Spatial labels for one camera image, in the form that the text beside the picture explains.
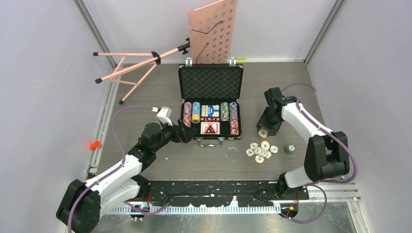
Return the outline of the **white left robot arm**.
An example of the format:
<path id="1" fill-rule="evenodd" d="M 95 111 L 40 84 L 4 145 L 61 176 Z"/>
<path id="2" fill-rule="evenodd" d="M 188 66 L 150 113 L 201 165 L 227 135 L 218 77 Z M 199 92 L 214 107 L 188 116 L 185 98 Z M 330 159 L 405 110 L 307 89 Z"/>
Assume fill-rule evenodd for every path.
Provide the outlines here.
<path id="1" fill-rule="evenodd" d="M 169 142 L 188 143 L 196 132 L 182 120 L 172 125 L 147 124 L 137 144 L 117 164 L 92 179 L 76 179 L 68 185 L 56 218 L 69 233 L 90 233 L 101 217 L 122 202 L 132 198 L 145 200 L 149 188 L 140 181 L 140 173 L 154 162 L 162 147 Z"/>

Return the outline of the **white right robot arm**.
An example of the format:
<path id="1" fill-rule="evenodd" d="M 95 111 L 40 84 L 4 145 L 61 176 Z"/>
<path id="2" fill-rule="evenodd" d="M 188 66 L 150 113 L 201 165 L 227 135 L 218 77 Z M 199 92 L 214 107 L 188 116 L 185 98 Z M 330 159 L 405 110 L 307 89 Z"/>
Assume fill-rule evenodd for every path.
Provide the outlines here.
<path id="1" fill-rule="evenodd" d="M 260 137 L 275 136 L 283 122 L 289 123 L 307 144 L 301 167 L 282 173 L 275 186 L 278 195 L 290 199 L 307 184 L 322 182 L 350 172 L 347 136 L 325 127 L 305 111 L 295 97 L 286 97 L 280 88 L 270 88 L 264 93 L 267 107 L 257 123 Z"/>

